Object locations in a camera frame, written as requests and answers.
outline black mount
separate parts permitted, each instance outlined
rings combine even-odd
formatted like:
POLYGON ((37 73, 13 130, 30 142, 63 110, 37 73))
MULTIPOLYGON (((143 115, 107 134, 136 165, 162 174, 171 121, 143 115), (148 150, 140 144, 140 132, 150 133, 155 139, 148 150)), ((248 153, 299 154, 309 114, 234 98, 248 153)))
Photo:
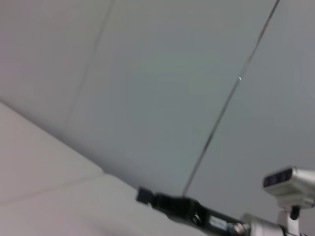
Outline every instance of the black mount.
POLYGON ((237 223, 243 224, 239 220, 205 208, 191 198, 153 194, 150 190, 140 188, 137 201, 151 205, 173 221, 193 226, 205 233, 231 236, 234 235, 233 226, 237 223))

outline white surface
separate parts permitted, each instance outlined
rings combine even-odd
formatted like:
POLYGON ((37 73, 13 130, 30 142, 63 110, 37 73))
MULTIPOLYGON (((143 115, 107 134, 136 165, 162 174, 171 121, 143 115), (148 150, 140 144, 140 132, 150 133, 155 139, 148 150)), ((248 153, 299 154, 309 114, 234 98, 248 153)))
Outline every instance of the white surface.
MULTIPOLYGON (((315 1, 283 0, 226 112, 189 195, 235 217, 276 220, 262 178, 287 165, 315 170, 315 1)), ((302 232, 315 231, 315 209, 302 232)))
POLYGON ((100 167, 0 104, 0 204, 101 174, 100 167))
POLYGON ((179 194, 275 0, 116 0, 64 141, 179 194))
POLYGON ((103 176, 0 208, 4 236, 204 236, 135 201, 136 190, 103 176))
POLYGON ((2 0, 0 99, 58 135, 110 0, 2 0))

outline camera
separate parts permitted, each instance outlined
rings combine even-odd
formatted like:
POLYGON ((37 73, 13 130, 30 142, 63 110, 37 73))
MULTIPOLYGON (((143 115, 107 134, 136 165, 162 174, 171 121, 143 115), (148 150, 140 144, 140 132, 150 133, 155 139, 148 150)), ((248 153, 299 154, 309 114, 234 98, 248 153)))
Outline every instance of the camera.
POLYGON ((263 189, 284 209, 312 208, 315 205, 315 172, 289 166, 268 174, 263 189))

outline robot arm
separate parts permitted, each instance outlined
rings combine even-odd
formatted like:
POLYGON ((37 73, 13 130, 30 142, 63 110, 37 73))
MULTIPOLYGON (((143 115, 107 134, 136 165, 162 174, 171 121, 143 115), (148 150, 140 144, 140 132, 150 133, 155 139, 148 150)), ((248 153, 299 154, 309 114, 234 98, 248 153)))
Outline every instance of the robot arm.
POLYGON ((282 211, 278 223, 245 214, 233 219, 186 197, 171 197, 140 188, 137 201, 150 205, 173 221, 220 236, 302 236, 299 232, 300 209, 315 205, 315 172, 287 167, 268 174, 263 189, 278 200, 282 211))

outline gray wall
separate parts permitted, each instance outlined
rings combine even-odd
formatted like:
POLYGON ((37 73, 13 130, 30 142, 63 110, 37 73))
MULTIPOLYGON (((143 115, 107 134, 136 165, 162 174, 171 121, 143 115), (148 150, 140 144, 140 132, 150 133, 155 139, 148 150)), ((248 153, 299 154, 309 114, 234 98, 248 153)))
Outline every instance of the gray wall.
POLYGON ((133 186, 181 193, 273 4, 116 0, 63 140, 133 186))
POLYGON ((274 0, 5 0, 1 100, 133 186, 180 193, 274 0))
MULTIPOLYGON (((263 176, 287 165, 315 169, 314 1, 280 1, 189 195, 235 217, 276 220, 263 176)), ((315 210, 302 212, 303 233, 315 210)))

